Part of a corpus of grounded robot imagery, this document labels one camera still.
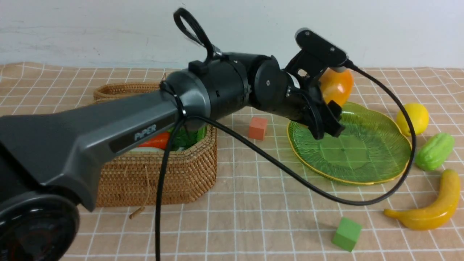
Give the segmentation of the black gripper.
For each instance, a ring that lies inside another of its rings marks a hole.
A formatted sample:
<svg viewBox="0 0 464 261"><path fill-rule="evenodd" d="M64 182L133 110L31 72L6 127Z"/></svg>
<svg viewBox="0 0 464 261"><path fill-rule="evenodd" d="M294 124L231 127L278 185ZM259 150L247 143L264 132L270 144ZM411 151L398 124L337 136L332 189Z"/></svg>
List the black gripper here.
<svg viewBox="0 0 464 261"><path fill-rule="evenodd" d="M308 126L315 140L322 139L324 133L339 137L345 130L345 126L339 122L342 107L333 100L328 104L323 101L319 79L326 69L322 62L303 51L299 51L284 68L294 85L290 88L290 95L301 100L298 107L302 113L302 123Z"/></svg>

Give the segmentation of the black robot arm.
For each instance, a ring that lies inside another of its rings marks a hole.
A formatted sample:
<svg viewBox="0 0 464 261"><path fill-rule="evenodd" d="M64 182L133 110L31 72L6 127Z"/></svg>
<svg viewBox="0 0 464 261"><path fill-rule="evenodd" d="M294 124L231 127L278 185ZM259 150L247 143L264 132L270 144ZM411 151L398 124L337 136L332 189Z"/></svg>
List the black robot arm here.
<svg viewBox="0 0 464 261"><path fill-rule="evenodd" d="M337 137L341 107L315 80L343 67L342 51L300 51L280 69L263 55L225 53L192 61L160 89L54 114L1 117L1 260L57 261L79 227L76 206L94 210L103 165L195 116L199 129L245 106Z"/></svg>

